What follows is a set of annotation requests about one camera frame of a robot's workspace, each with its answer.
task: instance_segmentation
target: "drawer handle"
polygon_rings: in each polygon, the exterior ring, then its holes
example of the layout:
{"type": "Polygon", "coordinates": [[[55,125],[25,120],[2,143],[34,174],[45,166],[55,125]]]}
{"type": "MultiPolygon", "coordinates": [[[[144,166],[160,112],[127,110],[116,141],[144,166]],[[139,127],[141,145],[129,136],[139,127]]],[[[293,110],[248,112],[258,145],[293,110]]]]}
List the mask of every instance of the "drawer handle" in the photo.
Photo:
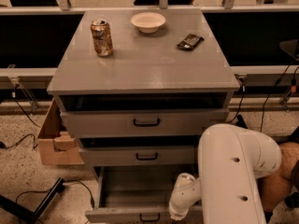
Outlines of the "drawer handle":
{"type": "Polygon", "coordinates": [[[148,157],[148,158],[141,158],[140,156],[139,156],[139,154],[138,153],[136,153],[136,158],[139,160],[139,161],[155,161],[155,160],[157,160],[158,159],[158,153],[155,153],[155,156],[154,157],[148,157]]]}
{"type": "Polygon", "coordinates": [[[160,124],[160,119],[157,118],[157,121],[155,123],[138,123],[136,119],[133,119],[133,124],[136,127],[155,127],[160,124]]]}
{"type": "Polygon", "coordinates": [[[156,219],[148,219],[148,220],[145,220],[142,218],[142,214],[140,214],[140,221],[142,221],[143,223],[145,222],[157,222],[160,220],[160,213],[158,213],[158,217],[156,219]]]}

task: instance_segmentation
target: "white bowl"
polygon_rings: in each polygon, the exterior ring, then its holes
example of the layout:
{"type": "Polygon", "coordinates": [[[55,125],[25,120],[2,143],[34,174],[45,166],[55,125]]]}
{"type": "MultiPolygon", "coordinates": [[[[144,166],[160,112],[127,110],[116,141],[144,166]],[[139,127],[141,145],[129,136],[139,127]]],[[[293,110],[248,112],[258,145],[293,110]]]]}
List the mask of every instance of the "white bowl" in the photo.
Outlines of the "white bowl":
{"type": "Polygon", "coordinates": [[[142,12],[131,18],[131,23],[145,34],[156,32],[165,23],[165,17],[155,12],[142,12]]]}

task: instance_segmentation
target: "speckled floor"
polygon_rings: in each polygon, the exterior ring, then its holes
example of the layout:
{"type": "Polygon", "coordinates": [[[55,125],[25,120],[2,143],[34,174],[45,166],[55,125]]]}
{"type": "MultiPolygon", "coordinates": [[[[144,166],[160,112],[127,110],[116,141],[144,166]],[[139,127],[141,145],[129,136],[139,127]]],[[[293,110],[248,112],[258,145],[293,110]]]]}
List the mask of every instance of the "speckled floor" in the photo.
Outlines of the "speckled floor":
{"type": "MultiPolygon", "coordinates": [[[[232,112],[228,120],[235,115],[237,100],[231,105],[232,112]]],[[[30,106],[27,102],[21,102],[27,112],[30,106]]],[[[42,125],[50,102],[41,102],[38,111],[32,120],[42,125]]],[[[240,114],[252,130],[259,131],[261,113],[251,111],[255,106],[250,100],[244,100],[240,114]]],[[[290,135],[299,125],[299,111],[285,112],[281,110],[266,111],[264,116],[263,132],[269,135],[290,135]]],[[[19,110],[14,102],[0,104],[0,141],[7,146],[14,144],[24,135],[32,133],[37,136],[39,128],[31,123],[19,110]]],[[[38,150],[33,150],[33,138],[26,138],[17,147],[10,150],[0,149],[0,194],[15,201],[17,196],[28,190],[47,190],[61,177],[64,180],[77,179],[86,184],[97,194],[97,183],[93,173],[83,165],[75,166],[45,166],[41,164],[38,150]]],[[[45,194],[22,195],[18,203],[30,210],[35,210],[45,194]]],[[[88,191],[80,184],[68,184],[64,192],[56,195],[54,200],[45,210],[40,220],[43,223],[84,224],[87,222],[85,211],[90,210],[90,197],[88,191]]],[[[271,224],[297,223],[299,209],[289,210],[281,203],[275,210],[271,224]]],[[[19,220],[8,212],[0,209],[0,223],[15,224],[19,220]]]]}

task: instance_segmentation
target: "gray cabinet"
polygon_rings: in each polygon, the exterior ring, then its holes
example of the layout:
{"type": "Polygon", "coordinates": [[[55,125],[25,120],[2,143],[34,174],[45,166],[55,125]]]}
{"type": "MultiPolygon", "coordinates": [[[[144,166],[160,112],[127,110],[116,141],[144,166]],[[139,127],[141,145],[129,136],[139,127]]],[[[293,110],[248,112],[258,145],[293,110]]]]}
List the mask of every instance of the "gray cabinet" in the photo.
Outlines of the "gray cabinet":
{"type": "MultiPolygon", "coordinates": [[[[169,221],[178,174],[197,174],[200,135],[225,121],[238,89],[200,9],[87,11],[48,92],[98,180],[96,208],[86,212],[91,223],[169,221]],[[141,34],[130,19],[144,11],[163,14],[166,24],[141,34]],[[93,50],[94,18],[110,23],[109,57],[93,50]],[[177,49],[189,33],[205,41],[194,51],[177,49]]],[[[200,209],[187,218],[200,218],[200,209]]]]}

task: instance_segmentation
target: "brown box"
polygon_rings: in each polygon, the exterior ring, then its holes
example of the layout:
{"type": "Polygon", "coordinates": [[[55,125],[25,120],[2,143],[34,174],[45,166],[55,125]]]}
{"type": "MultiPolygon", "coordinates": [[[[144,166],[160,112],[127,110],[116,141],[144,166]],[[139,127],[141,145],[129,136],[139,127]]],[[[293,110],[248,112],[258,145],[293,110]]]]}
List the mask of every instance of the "brown box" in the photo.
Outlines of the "brown box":
{"type": "Polygon", "coordinates": [[[37,136],[42,164],[83,164],[83,160],[78,153],[77,142],[62,129],[60,110],[53,100],[37,136]]]}

